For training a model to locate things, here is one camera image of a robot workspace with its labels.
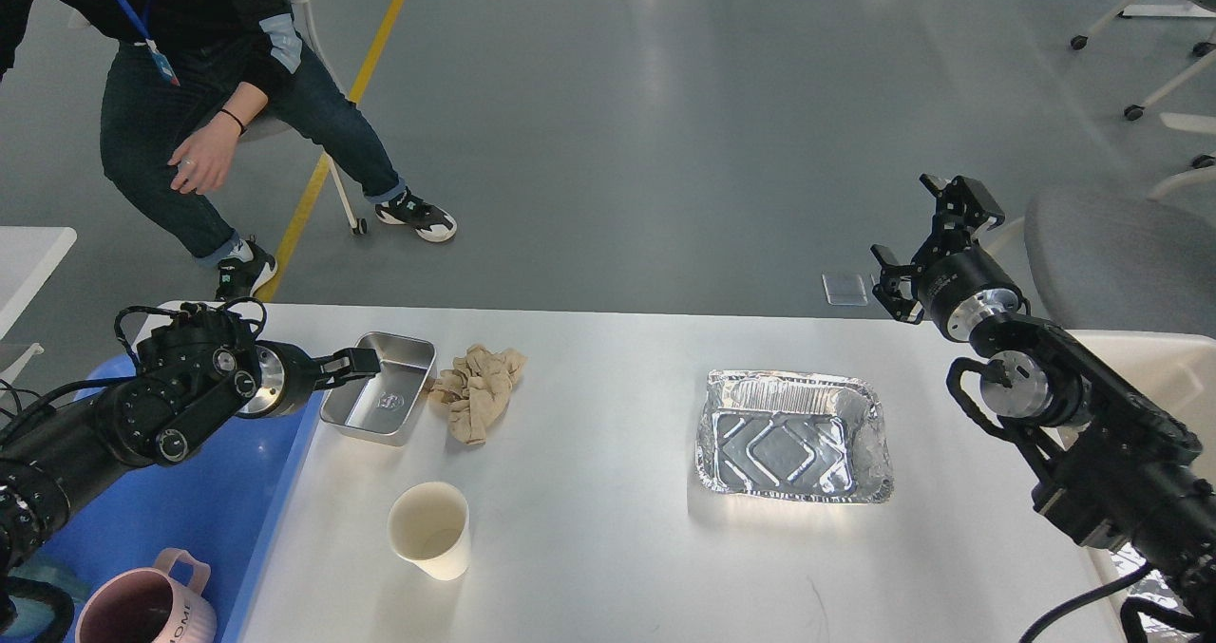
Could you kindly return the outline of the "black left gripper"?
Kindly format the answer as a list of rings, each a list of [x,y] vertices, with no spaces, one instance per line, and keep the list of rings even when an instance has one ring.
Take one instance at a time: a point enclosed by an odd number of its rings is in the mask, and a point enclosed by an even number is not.
[[[253,397],[240,408],[242,419],[276,418],[304,407],[314,391],[334,390],[381,373],[375,349],[350,346],[325,357],[310,357],[300,346],[257,342],[260,378]]]

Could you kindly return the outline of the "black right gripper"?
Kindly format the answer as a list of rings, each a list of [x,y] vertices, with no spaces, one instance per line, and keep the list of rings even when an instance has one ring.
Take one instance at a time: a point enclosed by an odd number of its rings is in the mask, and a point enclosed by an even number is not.
[[[1021,289],[976,246],[976,231],[1002,226],[1006,215],[980,180],[918,180],[935,199],[930,235],[907,265],[886,246],[869,246],[879,263],[872,291],[894,321],[916,326],[927,314],[942,337],[967,343],[984,318],[1025,306]]]

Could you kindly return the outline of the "person's hand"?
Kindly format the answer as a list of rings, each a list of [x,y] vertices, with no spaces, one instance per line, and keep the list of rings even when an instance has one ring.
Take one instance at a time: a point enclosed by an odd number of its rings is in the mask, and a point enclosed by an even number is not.
[[[170,188],[182,194],[207,194],[227,181],[240,142],[238,119],[229,109],[219,109],[213,119],[197,129],[174,151],[170,167],[178,168]]]

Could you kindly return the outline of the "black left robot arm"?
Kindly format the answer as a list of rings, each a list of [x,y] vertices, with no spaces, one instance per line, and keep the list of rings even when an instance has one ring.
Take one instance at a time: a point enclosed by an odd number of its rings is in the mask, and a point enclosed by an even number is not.
[[[378,374],[370,348],[311,357],[300,346],[261,339],[265,318],[246,318],[235,301],[182,301],[167,325],[137,345],[114,332],[134,374],[73,382],[44,393],[2,427],[2,626],[16,599],[43,600],[51,621],[39,642],[64,639],[74,611],[57,586],[22,579],[26,564],[122,475],[178,466],[230,419],[260,419],[303,407],[313,393]]]

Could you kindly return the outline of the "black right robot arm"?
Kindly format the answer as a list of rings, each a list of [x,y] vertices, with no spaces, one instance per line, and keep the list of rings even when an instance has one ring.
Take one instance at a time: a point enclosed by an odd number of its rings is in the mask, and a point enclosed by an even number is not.
[[[1198,436],[1075,335],[1026,312],[1021,289],[976,241],[979,229],[1006,218],[981,181],[924,173],[921,184],[935,201],[930,235],[907,265],[886,246],[869,248],[879,263],[874,297],[895,321],[929,318],[976,352],[955,359],[947,390],[987,435],[1017,446],[1037,479],[1038,515],[1077,546],[1130,545],[1144,560],[1128,577],[1052,608],[1021,641],[1158,573],[1183,607],[1128,596],[1119,609],[1125,638],[1147,641],[1143,621],[1154,617],[1211,642],[1215,504],[1212,484],[1190,469]]]

